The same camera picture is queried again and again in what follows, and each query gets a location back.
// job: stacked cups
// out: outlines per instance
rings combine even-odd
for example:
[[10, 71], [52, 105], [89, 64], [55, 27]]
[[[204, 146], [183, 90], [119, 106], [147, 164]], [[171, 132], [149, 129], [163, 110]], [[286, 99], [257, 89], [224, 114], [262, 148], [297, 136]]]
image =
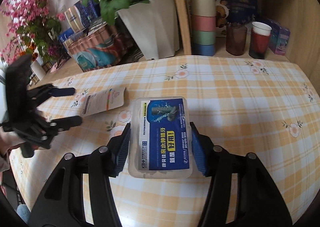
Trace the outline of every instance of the stacked cups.
[[193, 53], [213, 56], [216, 42], [215, 0], [192, 0]]

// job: blue label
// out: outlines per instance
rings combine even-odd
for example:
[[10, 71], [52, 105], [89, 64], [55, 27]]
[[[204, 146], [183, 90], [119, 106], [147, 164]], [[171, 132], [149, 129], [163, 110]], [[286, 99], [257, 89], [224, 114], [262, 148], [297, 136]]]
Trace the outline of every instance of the blue label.
[[151, 100], [147, 120], [150, 123], [149, 170], [188, 169], [183, 100]]

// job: brown plastic cup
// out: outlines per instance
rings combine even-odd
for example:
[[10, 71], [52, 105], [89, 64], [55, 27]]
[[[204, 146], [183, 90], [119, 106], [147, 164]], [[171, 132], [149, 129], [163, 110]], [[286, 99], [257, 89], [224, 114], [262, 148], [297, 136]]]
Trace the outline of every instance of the brown plastic cup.
[[227, 25], [227, 52], [234, 56], [241, 56], [244, 54], [247, 30], [247, 27], [238, 24]]

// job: flower pot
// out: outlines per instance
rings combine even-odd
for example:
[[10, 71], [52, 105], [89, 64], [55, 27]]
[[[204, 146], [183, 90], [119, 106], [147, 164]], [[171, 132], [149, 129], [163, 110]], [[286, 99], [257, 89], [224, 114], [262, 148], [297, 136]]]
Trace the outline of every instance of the flower pot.
[[45, 71], [43, 68], [40, 66], [38, 61], [34, 61], [31, 63], [30, 68], [32, 69], [33, 73], [36, 74], [39, 80], [43, 79], [45, 76]]
[[174, 0], [138, 3], [118, 14], [146, 59], [174, 56], [179, 50], [179, 30]]

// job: tablecloth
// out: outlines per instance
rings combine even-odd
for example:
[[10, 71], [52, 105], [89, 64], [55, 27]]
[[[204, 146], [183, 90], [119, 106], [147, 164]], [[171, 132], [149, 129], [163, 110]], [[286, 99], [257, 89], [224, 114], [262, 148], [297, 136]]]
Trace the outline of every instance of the tablecloth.
[[[84, 97], [123, 87], [124, 106], [84, 118], [81, 126], [60, 133], [50, 150], [10, 161], [22, 196], [31, 209], [50, 173], [65, 153], [90, 154], [119, 135], [132, 117], [132, 100], [183, 96], [190, 120], [201, 134], [230, 153], [255, 152], [278, 186], [293, 222], [320, 188], [319, 96], [295, 64], [253, 59], [182, 56], [120, 65], [54, 82], [74, 87], [71, 97], [51, 98], [41, 106], [47, 119], [79, 113]], [[228, 221], [235, 213], [233, 176]], [[133, 178], [127, 164], [111, 187], [123, 226], [197, 226], [210, 183], [197, 171], [188, 179]], [[88, 176], [84, 176], [86, 218], [92, 222]]]

